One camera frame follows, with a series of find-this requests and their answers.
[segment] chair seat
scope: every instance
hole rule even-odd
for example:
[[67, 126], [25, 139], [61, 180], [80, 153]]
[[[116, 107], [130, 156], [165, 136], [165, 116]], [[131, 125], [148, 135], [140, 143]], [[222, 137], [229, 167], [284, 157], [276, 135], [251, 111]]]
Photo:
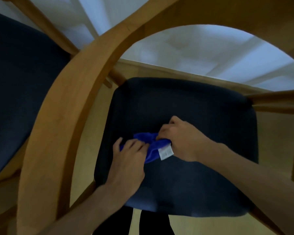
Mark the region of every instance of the chair seat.
[[70, 55], [47, 35], [0, 14], [0, 171], [30, 135]]
[[[258, 162], [257, 123], [243, 95], [213, 85], [162, 78], [131, 78], [115, 90], [94, 178], [106, 182], [112, 145], [133, 134], [156, 133], [176, 115], [216, 142]], [[174, 156], [144, 166], [145, 178], [126, 205], [192, 217], [241, 216], [254, 206], [231, 182], [198, 162]]]

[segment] blue microfiber cloth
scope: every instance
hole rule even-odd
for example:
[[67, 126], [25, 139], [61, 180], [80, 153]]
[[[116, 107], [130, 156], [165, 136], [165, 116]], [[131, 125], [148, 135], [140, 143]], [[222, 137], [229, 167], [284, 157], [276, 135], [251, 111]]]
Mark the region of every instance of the blue microfiber cloth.
[[140, 141], [145, 143], [149, 143], [149, 148], [147, 151], [147, 157], [145, 160], [145, 164], [155, 161], [156, 159], [160, 158], [158, 149], [163, 148], [164, 146], [171, 144], [171, 140], [169, 139], [159, 139], [156, 140], [158, 133], [136, 133], [134, 134], [133, 138], [137, 138]]

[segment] black pants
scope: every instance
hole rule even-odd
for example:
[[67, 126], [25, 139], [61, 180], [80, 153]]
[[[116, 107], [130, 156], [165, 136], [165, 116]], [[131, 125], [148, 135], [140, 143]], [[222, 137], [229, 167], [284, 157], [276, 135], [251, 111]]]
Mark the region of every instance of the black pants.
[[[111, 215], [93, 233], [93, 235], [118, 234], [128, 235], [133, 216], [133, 208], [123, 206]], [[139, 220], [139, 235], [174, 235], [169, 216], [143, 210]]]

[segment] white tag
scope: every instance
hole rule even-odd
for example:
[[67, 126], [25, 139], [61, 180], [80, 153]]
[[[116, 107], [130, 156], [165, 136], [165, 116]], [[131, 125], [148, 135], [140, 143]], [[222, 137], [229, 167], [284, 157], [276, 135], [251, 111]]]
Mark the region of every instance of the white tag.
[[172, 156], [174, 153], [171, 148], [171, 144], [164, 146], [163, 148], [158, 149], [161, 161]]

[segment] forearm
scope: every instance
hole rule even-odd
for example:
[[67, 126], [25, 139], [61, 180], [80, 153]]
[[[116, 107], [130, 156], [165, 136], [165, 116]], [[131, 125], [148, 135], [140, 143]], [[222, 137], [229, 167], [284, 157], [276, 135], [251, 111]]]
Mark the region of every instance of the forearm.
[[206, 165], [251, 199], [286, 234], [294, 234], [294, 182], [219, 144]]
[[103, 221], [121, 208], [123, 202], [103, 185], [77, 208], [50, 225], [39, 235], [91, 234]]

